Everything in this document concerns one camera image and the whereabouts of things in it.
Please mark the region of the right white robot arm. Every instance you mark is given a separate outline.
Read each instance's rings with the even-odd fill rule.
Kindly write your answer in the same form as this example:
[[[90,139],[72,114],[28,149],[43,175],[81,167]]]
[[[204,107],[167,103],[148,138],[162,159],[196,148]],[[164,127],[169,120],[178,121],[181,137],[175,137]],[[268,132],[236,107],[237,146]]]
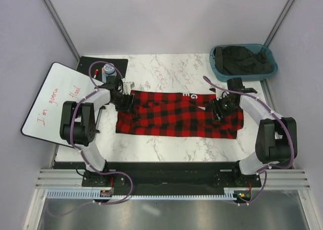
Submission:
[[[231,173],[232,183],[240,187],[249,181],[250,175],[266,169],[291,168],[297,156],[296,121],[275,112],[258,97],[254,88],[246,88],[241,78],[229,79],[222,91],[227,95],[209,102],[215,121],[241,109],[258,125],[254,152],[236,163],[237,170]]]

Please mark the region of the red black plaid shirt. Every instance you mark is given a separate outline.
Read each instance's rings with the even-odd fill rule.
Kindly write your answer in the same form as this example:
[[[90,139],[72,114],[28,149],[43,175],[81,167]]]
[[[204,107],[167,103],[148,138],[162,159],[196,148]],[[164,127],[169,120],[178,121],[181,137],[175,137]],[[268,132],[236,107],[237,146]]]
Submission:
[[[241,109],[219,121],[214,119],[210,102],[215,94],[131,93],[134,112],[118,113],[118,134],[236,139],[244,126]]]

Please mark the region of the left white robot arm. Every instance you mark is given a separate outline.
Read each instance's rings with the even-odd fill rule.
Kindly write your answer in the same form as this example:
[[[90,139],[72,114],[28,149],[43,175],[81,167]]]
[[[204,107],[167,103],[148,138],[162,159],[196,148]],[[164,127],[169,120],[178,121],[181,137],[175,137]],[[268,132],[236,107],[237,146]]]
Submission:
[[[86,169],[94,172],[93,180],[106,186],[111,180],[107,161],[95,143],[97,134],[95,113],[105,105],[113,105],[117,112],[134,111],[134,82],[110,77],[101,85],[94,84],[94,91],[79,101],[63,103],[60,137],[76,149],[85,162]]]

